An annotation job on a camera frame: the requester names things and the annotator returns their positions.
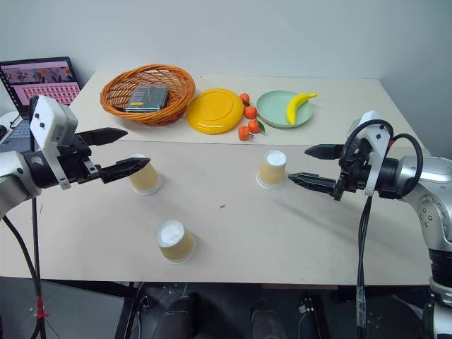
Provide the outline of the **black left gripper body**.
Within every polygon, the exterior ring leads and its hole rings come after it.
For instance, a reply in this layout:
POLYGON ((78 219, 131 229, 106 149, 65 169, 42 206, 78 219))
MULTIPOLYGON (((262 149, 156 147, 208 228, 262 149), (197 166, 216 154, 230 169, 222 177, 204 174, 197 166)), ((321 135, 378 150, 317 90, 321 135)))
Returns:
POLYGON ((83 184, 100 178, 100 166, 90 160, 91 145, 96 144, 95 132, 80 132, 68 146, 58 146, 59 164, 70 183, 83 184))

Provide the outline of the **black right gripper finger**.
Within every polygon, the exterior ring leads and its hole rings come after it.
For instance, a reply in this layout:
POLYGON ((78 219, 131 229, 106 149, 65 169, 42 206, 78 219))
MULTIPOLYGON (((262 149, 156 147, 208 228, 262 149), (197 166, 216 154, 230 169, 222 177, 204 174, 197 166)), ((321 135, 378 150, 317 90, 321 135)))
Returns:
POLYGON ((288 179, 298 186, 311 191, 317 191, 336 197, 336 181, 320 177, 318 174, 299 172, 288 175, 288 179))
POLYGON ((339 159, 343 144, 318 144, 307 148, 304 153, 317 159, 339 159))

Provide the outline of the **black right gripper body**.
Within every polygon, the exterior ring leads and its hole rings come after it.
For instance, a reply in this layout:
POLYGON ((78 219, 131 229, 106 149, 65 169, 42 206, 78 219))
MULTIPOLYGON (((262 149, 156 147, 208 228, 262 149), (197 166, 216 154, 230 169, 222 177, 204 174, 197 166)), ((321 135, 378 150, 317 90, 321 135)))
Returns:
POLYGON ((369 142, 364 138, 356 138, 340 158, 340 176, 333 193, 336 201, 342 198, 345 191, 355 193, 356 190, 365 188, 370 170, 370 152, 369 142))

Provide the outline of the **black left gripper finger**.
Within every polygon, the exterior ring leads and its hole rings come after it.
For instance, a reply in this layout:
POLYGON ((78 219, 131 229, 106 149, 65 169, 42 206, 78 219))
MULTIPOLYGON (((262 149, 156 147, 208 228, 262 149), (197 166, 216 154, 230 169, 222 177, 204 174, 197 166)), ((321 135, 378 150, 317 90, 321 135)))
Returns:
POLYGON ((100 178, 104 184, 130 177, 142 170, 148 163, 148 157, 130 157, 116 162, 114 165, 100 169, 100 178))
POLYGON ((87 145, 106 145, 119 140, 127 134, 128 132, 125 130, 112 127, 78 133, 87 145))

